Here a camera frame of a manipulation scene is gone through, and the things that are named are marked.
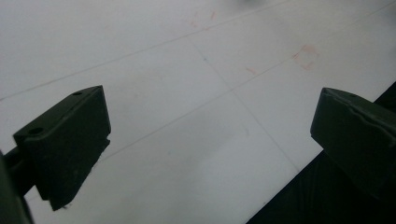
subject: screw hole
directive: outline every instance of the screw hole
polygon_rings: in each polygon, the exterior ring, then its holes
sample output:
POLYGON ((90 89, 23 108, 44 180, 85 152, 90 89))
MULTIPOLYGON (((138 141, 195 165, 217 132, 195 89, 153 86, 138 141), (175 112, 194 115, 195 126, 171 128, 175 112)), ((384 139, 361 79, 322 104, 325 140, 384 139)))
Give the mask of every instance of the screw hole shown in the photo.
POLYGON ((38 133, 43 132, 43 130, 44 130, 43 128, 35 128, 35 129, 30 130, 29 134, 38 134, 38 133))

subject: white tile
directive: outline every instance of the white tile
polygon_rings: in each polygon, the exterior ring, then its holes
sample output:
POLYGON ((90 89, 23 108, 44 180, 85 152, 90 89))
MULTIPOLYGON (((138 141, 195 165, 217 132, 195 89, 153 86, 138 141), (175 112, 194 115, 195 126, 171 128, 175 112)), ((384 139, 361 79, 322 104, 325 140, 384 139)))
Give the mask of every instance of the white tile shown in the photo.
POLYGON ((376 99, 395 80, 395 5, 252 79, 236 93, 290 159, 304 168, 320 151, 310 126, 322 87, 376 99))
POLYGON ((292 57, 391 1, 296 0, 190 36, 231 87, 292 57))
POLYGON ((101 162, 37 223, 246 223, 296 169, 232 93, 101 162))
POLYGON ((285 0, 0 5, 0 98, 285 0))
POLYGON ((185 39, 96 67, 1 101, 0 148, 12 134, 68 94, 103 85, 112 134, 104 157, 132 144, 227 91, 185 39))

